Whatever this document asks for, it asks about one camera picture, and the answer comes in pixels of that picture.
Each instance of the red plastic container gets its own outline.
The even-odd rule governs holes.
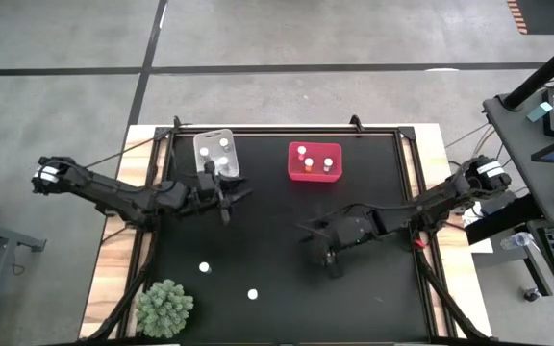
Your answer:
[[[305,162],[299,158],[299,146],[307,149],[303,159],[314,160],[310,172],[305,172]],[[324,171],[325,159],[333,160],[328,172]],[[288,148],[288,175],[294,181],[334,183],[341,176],[341,163],[341,146],[337,143],[292,142]]]

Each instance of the clear plastic container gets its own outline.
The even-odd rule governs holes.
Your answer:
[[[501,239],[499,246],[504,250],[513,250],[519,247],[527,246],[531,242],[527,232],[519,232]]]
[[[209,131],[194,136],[193,151],[196,157],[196,171],[204,171],[204,164],[207,161],[213,161],[215,170],[220,175],[239,176],[235,137],[229,129]]]

